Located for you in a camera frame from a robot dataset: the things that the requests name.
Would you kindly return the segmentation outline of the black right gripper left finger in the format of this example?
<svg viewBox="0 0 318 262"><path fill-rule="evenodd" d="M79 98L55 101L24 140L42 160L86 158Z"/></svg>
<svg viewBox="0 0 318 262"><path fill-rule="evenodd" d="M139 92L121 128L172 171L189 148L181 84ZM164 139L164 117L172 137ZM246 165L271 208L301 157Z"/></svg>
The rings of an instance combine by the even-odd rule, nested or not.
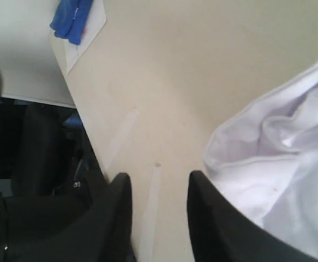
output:
<svg viewBox="0 0 318 262"><path fill-rule="evenodd" d="M132 218L131 180L119 173L80 219L34 246L25 261L126 261Z"/></svg>

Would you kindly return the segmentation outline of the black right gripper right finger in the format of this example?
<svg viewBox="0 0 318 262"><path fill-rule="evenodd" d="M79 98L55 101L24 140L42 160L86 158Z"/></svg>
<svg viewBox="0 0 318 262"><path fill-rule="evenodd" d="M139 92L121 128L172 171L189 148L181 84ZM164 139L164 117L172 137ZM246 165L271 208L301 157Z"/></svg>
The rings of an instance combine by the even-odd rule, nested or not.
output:
<svg viewBox="0 0 318 262"><path fill-rule="evenodd" d="M318 173L225 170L189 176L196 261L318 261Z"/></svg>

